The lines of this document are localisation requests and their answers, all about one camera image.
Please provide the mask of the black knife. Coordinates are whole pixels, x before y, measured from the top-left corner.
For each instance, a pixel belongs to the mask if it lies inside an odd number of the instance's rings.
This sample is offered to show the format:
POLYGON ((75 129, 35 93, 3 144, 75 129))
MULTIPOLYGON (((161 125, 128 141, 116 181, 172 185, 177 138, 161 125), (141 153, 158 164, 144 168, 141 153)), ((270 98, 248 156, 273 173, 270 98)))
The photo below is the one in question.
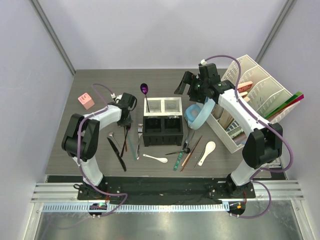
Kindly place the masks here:
POLYGON ((115 155, 117 156, 117 159, 119 160, 123 171, 126 172, 127 171, 127 167, 126 167, 125 162, 123 161, 122 157, 120 156, 120 153, 119 153, 116 145, 114 144, 114 142, 109 137, 107 139, 108 139, 108 141, 109 141, 109 143, 110 143, 115 155))

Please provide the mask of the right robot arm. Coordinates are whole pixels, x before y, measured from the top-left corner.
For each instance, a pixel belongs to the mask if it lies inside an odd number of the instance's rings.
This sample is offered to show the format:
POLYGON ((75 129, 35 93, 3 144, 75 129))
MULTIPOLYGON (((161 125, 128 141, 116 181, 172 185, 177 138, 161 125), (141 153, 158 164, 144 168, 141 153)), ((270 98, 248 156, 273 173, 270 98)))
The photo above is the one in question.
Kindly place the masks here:
POLYGON ((203 105, 197 116, 193 116, 189 110, 185 112, 189 128, 199 129, 211 114, 214 105, 219 105, 231 114, 244 131, 247 140, 242 149, 243 160, 226 177, 225 182, 226 193, 236 198, 245 191, 261 167, 281 156, 283 128, 278 123, 271 124, 256 113, 240 97, 237 87, 231 81, 222 81, 214 63, 201 63, 198 69, 197 75, 186 71, 174 93, 183 94, 185 87, 189 85, 187 95, 190 101, 203 105))

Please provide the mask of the rose gold fork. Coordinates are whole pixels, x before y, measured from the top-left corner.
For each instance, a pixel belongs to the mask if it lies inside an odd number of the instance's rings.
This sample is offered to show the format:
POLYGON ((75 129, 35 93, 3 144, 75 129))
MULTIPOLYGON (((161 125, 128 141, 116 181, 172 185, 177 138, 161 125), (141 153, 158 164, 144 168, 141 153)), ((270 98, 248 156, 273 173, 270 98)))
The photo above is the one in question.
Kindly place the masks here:
POLYGON ((129 128, 126 127, 124 130, 124 150, 125 150, 125 152, 128 151, 128 145, 127 145, 128 131, 129 131, 129 128))

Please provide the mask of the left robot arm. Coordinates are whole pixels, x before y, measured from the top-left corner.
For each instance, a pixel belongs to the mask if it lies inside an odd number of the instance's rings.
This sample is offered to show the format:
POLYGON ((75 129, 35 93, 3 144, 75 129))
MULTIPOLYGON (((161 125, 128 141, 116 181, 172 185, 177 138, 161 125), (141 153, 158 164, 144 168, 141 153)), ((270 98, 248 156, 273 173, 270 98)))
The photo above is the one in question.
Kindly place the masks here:
POLYGON ((90 186, 89 194, 97 200, 107 192, 104 175, 95 156, 100 130, 113 123, 129 130, 133 122, 131 112, 137 103, 134 95, 125 92, 98 111, 85 115, 75 113, 70 117, 61 147, 76 162, 84 184, 90 186))

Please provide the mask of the teal chopstick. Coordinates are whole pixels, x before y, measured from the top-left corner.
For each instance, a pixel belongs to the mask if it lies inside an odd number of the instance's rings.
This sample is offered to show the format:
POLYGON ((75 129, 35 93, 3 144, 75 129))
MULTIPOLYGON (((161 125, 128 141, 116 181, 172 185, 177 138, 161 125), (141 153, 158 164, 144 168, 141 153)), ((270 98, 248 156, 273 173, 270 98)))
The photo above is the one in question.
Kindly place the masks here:
POLYGON ((133 144, 132 144, 132 141, 131 141, 129 133, 127 134, 127 140, 128 140, 129 147, 130 147, 130 150, 131 150, 131 153, 132 153, 132 156, 133 156, 133 160, 137 161, 136 151, 135 151, 135 149, 133 147, 133 144))

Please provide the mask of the purple iridescent spoon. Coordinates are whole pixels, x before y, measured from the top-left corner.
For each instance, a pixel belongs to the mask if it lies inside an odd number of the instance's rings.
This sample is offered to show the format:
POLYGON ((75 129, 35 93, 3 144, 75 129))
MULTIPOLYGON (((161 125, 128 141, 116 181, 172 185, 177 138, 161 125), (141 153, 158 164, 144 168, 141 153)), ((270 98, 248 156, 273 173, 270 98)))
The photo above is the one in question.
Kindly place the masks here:
POLYGON ((150 107, 149 107, 149 102, 148 102, 148 99, 147 99, 147 94, 148 94, 148 91, 149 91, 149 87, 146 83, 142 83, 140 85, 140 91, 144 94, 145 96, 145 100, 146 100, 146 105, 147 105, 147 110, 148 112, 150 112, 150 107))

